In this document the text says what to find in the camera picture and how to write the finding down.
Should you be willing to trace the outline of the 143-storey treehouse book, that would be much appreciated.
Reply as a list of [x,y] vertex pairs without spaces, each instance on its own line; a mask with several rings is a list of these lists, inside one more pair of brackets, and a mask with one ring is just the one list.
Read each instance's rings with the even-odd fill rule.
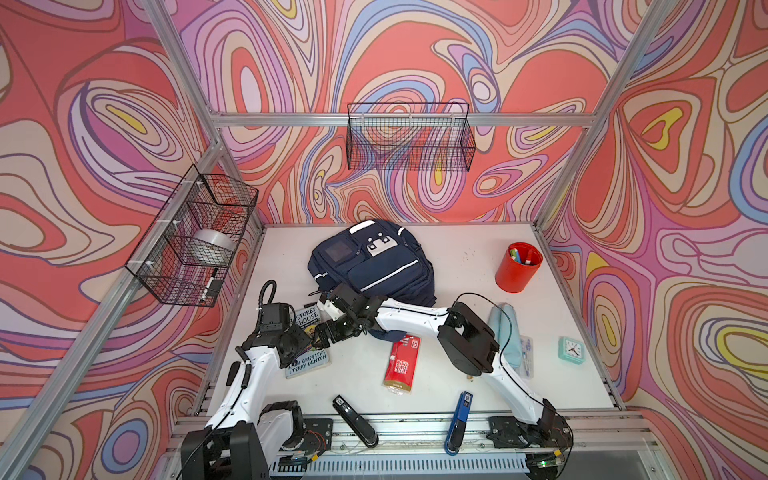
[[[315,328],[324,321],[324,318],[316,304],[307,304],[297,312],[296,324],[312,338]],[[286,379],[292,379],[300,375],[324,368],[331,364],[330,355],[326,350],[309,346],[293,363],[284,371]]]

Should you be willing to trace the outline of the navy blue student backpack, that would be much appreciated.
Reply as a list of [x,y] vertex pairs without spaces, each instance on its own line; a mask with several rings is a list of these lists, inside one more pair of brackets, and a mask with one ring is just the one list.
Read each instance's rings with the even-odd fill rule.
[[448,311],[435,306],[435,275],[419,241],[387,220],[365,220],[329,237],[310,254],[308,270],[318,292],[347,284],[367,297],[383,296],[377,321],[399,341],[410,334],[435,337]]

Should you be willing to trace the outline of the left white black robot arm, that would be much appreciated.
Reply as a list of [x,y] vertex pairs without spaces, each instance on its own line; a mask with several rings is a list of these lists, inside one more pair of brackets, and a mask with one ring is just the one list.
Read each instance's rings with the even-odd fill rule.
[[235,348],[219,409],[182,442],[178,479],[267,479],[281,449],[304,441],[306,425],[295,400],[268,404],[269,382],[309,347],[286,303],[261,306],[254,331]]

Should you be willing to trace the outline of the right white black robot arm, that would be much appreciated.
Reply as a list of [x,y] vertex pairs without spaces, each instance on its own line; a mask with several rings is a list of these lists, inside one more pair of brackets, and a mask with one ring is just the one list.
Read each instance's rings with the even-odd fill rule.
[[383,296],[367,297],[341,284],[322,293],[317,307],[326,321],[315,329],[316,348],[326,349],[361,334],[389,341],[395,340],[396,333],[437,339],[457,370],[485,380],[509,407],[509,417],[489,423],[487,438],[496,447],[573,447],[573,430],[565,417],[536,394],[504,357],[512,340],[497,341],[491,326],[460,299],[446,308],[423,307]]

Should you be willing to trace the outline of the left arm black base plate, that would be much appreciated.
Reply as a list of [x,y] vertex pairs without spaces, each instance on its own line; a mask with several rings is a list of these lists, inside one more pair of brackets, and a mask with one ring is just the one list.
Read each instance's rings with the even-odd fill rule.
[[304,425],[302,438],[290,443],[285,450],[312,456],[321,455],[331,448],[334,425],[332,418],[310,418],[304,421]]

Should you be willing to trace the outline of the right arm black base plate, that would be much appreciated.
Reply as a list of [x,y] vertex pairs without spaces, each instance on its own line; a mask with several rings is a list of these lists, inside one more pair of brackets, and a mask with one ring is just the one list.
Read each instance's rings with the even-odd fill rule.
[[529,425],[512,416],[491,416],[486,438],[497,449],[559,448],[574,443],[573,430],[564,418],[556,417],[550,429]]

